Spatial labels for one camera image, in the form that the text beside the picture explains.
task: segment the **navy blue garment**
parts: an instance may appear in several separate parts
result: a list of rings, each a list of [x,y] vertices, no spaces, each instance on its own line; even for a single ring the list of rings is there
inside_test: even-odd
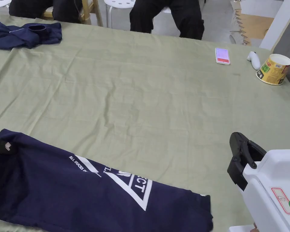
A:
[[[0,132],[0,219],[50,232],[209,232],[210,196]]]
[[[39,44],[57,44],[62,40],[60,23],[29,23],[22,27],[0,23],[0,49],[34,48]]]

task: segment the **phone screen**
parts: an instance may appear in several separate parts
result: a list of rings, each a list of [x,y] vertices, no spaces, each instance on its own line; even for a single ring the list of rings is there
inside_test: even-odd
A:
[[[229,53],[226,49],[216,48],[217,61],[230,63]]]

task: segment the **paper cup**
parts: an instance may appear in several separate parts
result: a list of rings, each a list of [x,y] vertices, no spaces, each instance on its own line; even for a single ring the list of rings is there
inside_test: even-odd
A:
[[[272,54],[257,71],[256,76],[270,85],[281,85],[287,75],[290,59],[287,56]]]

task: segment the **red label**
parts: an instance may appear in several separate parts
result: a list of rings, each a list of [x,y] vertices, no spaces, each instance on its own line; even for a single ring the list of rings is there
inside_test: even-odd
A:
[[[272,188],[272,191],[285,213],[290,214],[289,199],[284,191],[281,188]]]
[[[217,58],[217,60],[220,62],[230,63],[230,61],[226,59]]]

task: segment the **person's leg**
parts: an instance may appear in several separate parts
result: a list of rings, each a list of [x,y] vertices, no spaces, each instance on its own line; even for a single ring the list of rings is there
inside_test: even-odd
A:
[[[82,11],[82,0],[53,0],[54,20],[67,23],[80,23],[79,13]]]
[[[175,24],[181,32],[180,37],[202,39],[204,21],[198,0],[172,0],[170,9]]]
[[[52,0],[12,0],[9,14],[17,17],[40,18],[52,6]]]
[[[153,18],[169,4],[169,0],[136,0],[130,12],[130,30],[150,33]]]

